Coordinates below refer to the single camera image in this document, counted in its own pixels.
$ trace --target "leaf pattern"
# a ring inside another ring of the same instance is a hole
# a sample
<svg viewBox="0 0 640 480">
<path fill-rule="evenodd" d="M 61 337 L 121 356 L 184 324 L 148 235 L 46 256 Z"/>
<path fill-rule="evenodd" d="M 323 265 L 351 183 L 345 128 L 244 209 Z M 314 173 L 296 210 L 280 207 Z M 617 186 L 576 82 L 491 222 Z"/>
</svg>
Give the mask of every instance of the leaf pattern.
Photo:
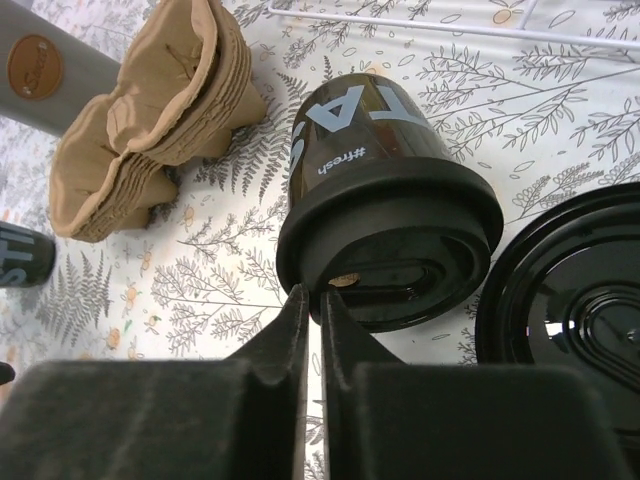
<svg viewBox="0 0 640 480">
<path fill-rule="evenodd" d="M 161 1 L 168 0 L 35 0 L 32 9 L 121 60 Z M 47 284 L 0 292 L 0 357 L 11 354 L 19 374 L 48 358 L 221 358 L 267 325 L 286 300 L 275 251 L 288 212 L 291 125 L 310 92 L 340 75 L 375 72 L 407 91 L 448 155 L 493 185 L 509 223 L 504 241 L 580 193 L 640 178 L 635 51 L 533 41 L 516 49 L 478 36 L 274 17 L 266 0 L 223 3 L 252 50 L 252 82 L 267 117 L 234 132 L 222 158 L 166 169 L 180 195 L 154 208 L 146 230 L 99 244 L 58 238 Z M 517 23 L 525 5 L 480 4 L 275 1 L 276 8 L 319 14 L 502 26 Z M 638 0 L 540 2 L 536 15 L 554 32 L 613 40 L 640 34 Z M 57 142 L 0 117 L 4 221 L 53 234 L 47 198 Z M 478 301 L 479 294 L 451 312 L 444 326 L 396 332 L 398 354 L 475 363 Z M 305 474 L 317 480 L 325 476 L 322 365 L 319 329 L 310 328 Z"/>
</svg>

